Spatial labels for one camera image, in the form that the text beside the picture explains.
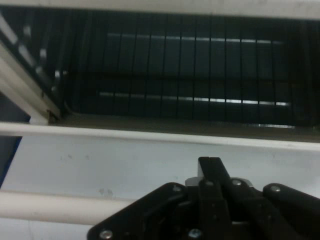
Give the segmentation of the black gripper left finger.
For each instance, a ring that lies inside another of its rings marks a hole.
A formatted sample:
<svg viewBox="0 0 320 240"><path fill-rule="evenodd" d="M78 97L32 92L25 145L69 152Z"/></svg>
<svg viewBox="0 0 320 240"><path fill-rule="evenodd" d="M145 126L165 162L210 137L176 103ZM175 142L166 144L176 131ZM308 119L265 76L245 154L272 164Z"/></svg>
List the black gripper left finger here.
<svg viewBox="0 0 320 240"><path fill-rule="evenodd" d="M88 240L202 240L199 185L209 179L210 157L198 159L188 185L166 183L94 225Z"/></svg>

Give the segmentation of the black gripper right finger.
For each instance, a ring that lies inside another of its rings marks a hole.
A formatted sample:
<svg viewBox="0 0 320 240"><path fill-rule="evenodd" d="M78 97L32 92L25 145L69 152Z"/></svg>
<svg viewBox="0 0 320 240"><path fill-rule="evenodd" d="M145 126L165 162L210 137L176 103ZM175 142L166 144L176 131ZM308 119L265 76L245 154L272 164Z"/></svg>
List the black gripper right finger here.
<svg viewBox="0 0 320 240"><path fill-rule="evenodd" d="M320 238L319 198L279 183L270 183L257 194L244 181L231 179L218 157L211 158L211 169L214 180L267 240Z"/></svg>

